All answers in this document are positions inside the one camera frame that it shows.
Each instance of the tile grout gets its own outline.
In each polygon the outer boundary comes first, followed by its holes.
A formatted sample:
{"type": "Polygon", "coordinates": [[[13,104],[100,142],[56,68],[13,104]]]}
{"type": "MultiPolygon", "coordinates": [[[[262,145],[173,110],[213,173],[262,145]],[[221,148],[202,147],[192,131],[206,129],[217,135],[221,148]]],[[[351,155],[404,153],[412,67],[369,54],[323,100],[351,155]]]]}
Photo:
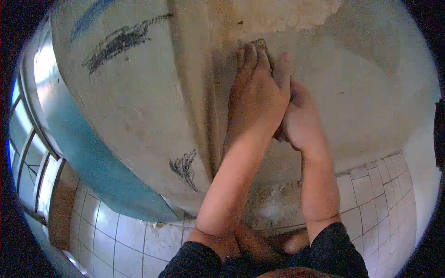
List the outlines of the tile grout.
{"type": "Polygon", "coordinates": [[[121,217],[121,214],[117,215],[117,224],[116,224],[116,233],[114,234],[114,249],[113,249],[113,277],[114,277],[114,270],[115,270],[115,257],[116,257],[116,237],[117,237],[117,226],[119,225],[119,218],[121,217]]]}
{"type": "Polygon", "coordinates": [[[142,246],[142,277],[144,277],[144,251],[145,251],[145,238],[147,236],[147,226],[148,223],[145,225],[145,232],[144,232],[144,245],[142,246]]]}
{"type": "Polygon", "coordinates": [[[185,222],[186,222],[186,211],[184,210],[184,212],[182,213],[181,246],[182,246],[183,241],[184,241],[184,226],[185,226],[185,222]]]}
{"type": "Polygon", "coordinates": [[[149,256],[149,257],[152,257],[152,258],[155,258],[155,259],[158,259],[158,260],[161,260],[161,261],[164,261],[164,262],[170,262],[170,261],[167,261],[167,260],[164,260],[164,259],[161,259],[161,258],[152,256],[152,255],[148,255],[148,254],[144,254],[144,255],[149,256]]]}
{"type": "Polygon", "coordinates": [[[118,271],[118,270],[116,270],[116,269],[113,269],[113,270],[119,272],[120,274],[124,275],[125,277],[128,277],[127,275],[123,274],[122,272],[120,272],[120,271],[118,271]]]}

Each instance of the graffiti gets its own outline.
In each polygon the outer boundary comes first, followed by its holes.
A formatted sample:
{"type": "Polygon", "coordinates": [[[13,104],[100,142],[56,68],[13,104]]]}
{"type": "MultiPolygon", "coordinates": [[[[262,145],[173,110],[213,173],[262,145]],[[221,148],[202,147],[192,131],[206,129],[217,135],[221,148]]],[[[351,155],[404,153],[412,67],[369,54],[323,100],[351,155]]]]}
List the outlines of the graffiti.
{"type": "Polygon", "coordinates": [[[200,193],[201,191],[196,188],[193,183],[194,171],[191,165],[195,155],[196,150],[193,149],[191,152],[185,153],[182,158],[176,158],[174,162],[170,159],[169,165],[172,172],[183,178],[184,182],[190,186],[194,192],[200,193]]]}

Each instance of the black scribble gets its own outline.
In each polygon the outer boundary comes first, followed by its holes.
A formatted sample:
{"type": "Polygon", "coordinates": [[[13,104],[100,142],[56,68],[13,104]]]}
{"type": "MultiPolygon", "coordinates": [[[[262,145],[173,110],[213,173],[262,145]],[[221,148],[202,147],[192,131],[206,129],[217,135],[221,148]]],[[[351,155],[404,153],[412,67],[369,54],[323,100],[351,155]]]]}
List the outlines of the black scribble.
{"type": "Polygon", "coordinates": [[[193,149],[191,152],[185,153],[184,157],[176,158],[174,162],[170,159],[169,165],[173,173],[183,178],[186,184],[190,186],[194,192],[200,193],[201,191],[197,189],[193,183],[194,171],[191,165],[195,155],[196,155],[196,150],[193,149]]]}
{"type": "Polygon", "coordinates": [[[151,20],[145,20],[132,27],[124,26],[114,31],[95,47],[83,61],[82,66],[88,67],[89,73],[92,74],[106,61],[111,60],[116,55],[151,40],[147,37],[148,27],[166,20],[171,16],[173,15],[170,13],[156,16],[151,20]]]}

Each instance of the concrete wall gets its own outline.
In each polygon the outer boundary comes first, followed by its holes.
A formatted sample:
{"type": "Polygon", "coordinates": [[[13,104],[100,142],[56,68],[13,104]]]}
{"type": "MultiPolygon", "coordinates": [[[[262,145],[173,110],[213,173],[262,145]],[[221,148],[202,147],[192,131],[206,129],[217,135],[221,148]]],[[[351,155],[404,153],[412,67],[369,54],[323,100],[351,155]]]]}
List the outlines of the concrete wall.
{"type": "Polygon", "coordinates": [[[417,209],[416,245],[423,236],[437,202],[441,172],[436,167],[433,145],[434,105],[428,117],[403,146],[403,155],[411,173],[417,209]]]}

